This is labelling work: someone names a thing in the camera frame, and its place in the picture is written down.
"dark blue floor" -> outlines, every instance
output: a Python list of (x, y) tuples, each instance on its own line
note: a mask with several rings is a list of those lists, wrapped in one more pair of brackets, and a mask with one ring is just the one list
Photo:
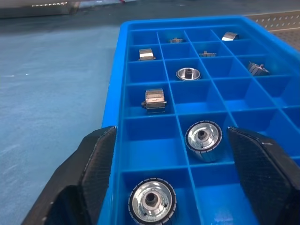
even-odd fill
[(54, 170), (101, 127), (122, 22), (300, 9), (281, 2), (134, 1), (0, 21), (0, 225), (20, 224)]

